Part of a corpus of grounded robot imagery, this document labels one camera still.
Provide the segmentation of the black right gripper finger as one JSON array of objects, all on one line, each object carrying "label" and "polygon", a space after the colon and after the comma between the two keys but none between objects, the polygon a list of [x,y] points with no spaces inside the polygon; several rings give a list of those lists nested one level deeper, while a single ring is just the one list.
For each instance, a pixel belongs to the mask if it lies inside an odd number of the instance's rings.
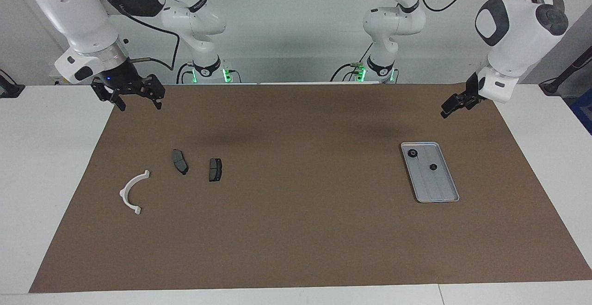
[{"label": "black right gripper finger", "polygon": [[165,96],[165,88],[155,74],[150,74],[141,80],[140,95],[150,99],[157,110],[161,110],[161,101]]},{"label": "black right gripper finger", "polygon": [[126,104],[120,97],[122,90],[124,90],[124,86],[117,85],[115,87],[110,87],[106,86],[99,79],[93,79],[91,82],[91,88],[93,89],[100,101],[112,103],[120,111],[125,111]]}]

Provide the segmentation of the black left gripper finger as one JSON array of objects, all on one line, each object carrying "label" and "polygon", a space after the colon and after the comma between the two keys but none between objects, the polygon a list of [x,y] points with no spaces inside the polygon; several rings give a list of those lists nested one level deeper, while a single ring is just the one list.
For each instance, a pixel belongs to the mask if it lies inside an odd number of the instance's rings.
[{"label": "black left gripper finger", "polygon": [[440,115],[442,118],[448,118],[457,110],[465,108],[467,101],[466,94],[453,94],[441,105]]}]

